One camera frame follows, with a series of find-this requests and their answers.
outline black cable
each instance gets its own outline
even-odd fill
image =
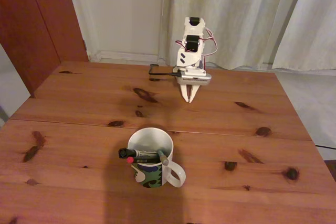
[[[323,146],[323,145],[315,145],[316,147],[321,147],[321,148],[326,148],[326,149],[332,149],[332,150],[336,150],[336,148],[334,147],[328,147],[328,146]]]
[[[159,65],[151,64],[151,67],[148,71],[148,74],[151,75],[151,76],[177,76],[177,77],[182,76],[181,72],[177,72],[177,73],[173,73],[173,72],[171,72],[171,73],[152,73],[152,69],[153,69],[154,66],[159,66]]]

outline camouflage pattern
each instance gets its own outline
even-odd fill
[[[162,164],[153,167],[142,166],[141,164],[132,164],[132,166],[145,175],[145,180],[139,182],[140,185],[147,188],[162,186]]]

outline mug handle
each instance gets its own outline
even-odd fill
[[[166,176],[167,181],[175,187],[181,187],[186,179],[184,169],[173,161],[169,161],[167,167],[173,170],[179,177],[179,179],[177,179],[172,175],[172,173],[168,173]]]

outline wooden door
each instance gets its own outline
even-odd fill
[[[0,43],[31,94],[62,61],[88,61],[72,0],[0,0]]]

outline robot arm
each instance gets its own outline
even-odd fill
[[[191,103],[200,86],[205,86],[210,83],[211,75],[205,71],[205,59],[203,53],[204,41],[213,40],[211,31],[207,29],[209,38],[203,38],[203,30],[205,27],[204,19],[190,17],[185,18],[184,21],[184,35],[181,43],[177,41],[181,47],[177,52],[177,63],[174,72],[179,71],[180,77],[176,77],[177,82],[180,84],[181,93],[184,100]],[[188,97],[187,85],[191,85],[190,96]]]

